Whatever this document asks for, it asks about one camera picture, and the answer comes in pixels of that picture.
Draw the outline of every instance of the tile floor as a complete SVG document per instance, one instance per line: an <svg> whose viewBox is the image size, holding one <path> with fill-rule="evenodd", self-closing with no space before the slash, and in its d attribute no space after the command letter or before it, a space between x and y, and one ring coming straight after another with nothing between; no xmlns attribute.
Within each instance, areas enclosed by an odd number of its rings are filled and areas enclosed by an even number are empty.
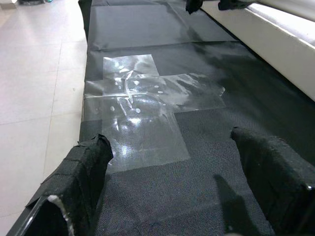
<svg viewBox="0 0 315 236"><path fill-rule="evenodd" d="M86 50L77 0L0 9L0 236L79 139Z"/></svg>

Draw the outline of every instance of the transparent tape patch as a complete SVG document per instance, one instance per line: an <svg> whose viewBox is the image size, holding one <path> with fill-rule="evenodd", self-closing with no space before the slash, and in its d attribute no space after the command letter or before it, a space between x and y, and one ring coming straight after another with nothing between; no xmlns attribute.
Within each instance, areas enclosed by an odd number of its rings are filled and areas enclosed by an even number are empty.
<svg viewBox="0 0 315 236"><path fill-rule="evenodd" d="M189 159L174 113L224 107L224 88L204 75L159 76L151 55L104 58L86 82L83 120L102 120L114 158L107 173Z"/></svg>

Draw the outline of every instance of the clear plastic tape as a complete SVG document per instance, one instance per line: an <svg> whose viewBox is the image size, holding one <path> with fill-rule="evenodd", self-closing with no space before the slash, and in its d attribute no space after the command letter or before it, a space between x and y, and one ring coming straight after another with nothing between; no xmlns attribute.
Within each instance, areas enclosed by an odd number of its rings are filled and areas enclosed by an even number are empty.
<svg viewBox="0 0 315 236"><path fill-rule="evenodd" d="M107 173L189 159L174 113L224 107L224 88L203 75L159 76L151 55L104 58L86 82L84 121L102 120L114 158Z"/></svg>

